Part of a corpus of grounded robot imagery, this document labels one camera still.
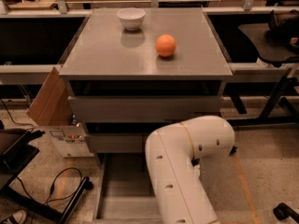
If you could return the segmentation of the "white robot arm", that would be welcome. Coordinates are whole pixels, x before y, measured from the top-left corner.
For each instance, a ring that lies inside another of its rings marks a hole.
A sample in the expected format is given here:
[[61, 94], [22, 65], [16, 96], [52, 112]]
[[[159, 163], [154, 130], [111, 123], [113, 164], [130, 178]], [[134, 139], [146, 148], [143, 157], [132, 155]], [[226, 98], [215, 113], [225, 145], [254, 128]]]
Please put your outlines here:
[[208, 158], [209, 175], [235, 144], [233, 127], [217, 116], [203, 116], [159, 128], [146, 141], [150, 181], [163, 224], [221, 224], [193, 160]]

